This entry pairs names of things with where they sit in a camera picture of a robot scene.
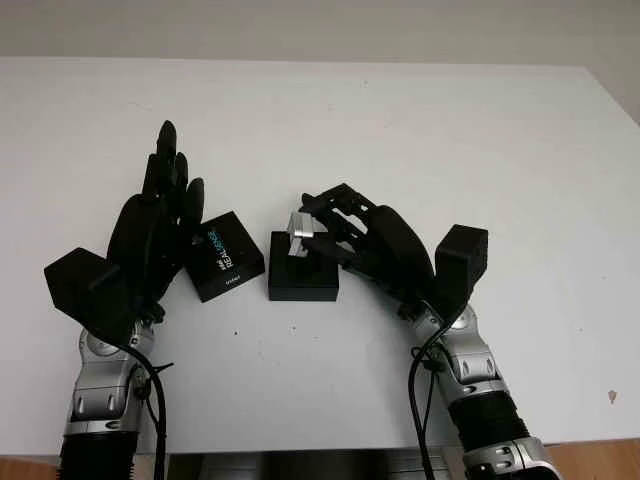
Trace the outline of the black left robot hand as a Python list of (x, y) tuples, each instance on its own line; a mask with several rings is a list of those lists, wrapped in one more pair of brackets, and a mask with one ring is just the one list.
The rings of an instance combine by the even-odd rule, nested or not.
[(176, 128), (166, 120), (148, 157), (142, 189), (122, 207), (107, 250), (107, 259), (126, 277), (132, 309), (142, 321), (164, 320), (160, 301), (185, 264), (203, 210), (204, 180), (189, 177)]

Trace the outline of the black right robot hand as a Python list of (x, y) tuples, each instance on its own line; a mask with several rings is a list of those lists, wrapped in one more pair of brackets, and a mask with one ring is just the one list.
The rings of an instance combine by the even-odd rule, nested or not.
[(427, 250), (404, 219), (387, 205), (376, 205), (342, 183), (318, 195), (301, 196), (308, 213), (328, 231), (302, 242), (344, 270), (373, 281), (400, 302), (401, 318), (415, 320), (435, 281)]

